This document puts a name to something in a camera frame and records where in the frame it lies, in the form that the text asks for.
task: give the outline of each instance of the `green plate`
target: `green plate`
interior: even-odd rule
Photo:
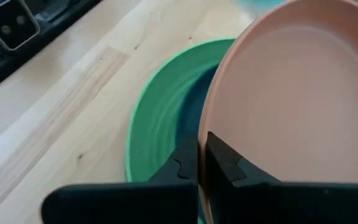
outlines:
[[[220,63],[234,39],[193,46],[166,62],[143,89],[126,146],[129,182],[148,180],[175,148],[183,102],[205,71]]]

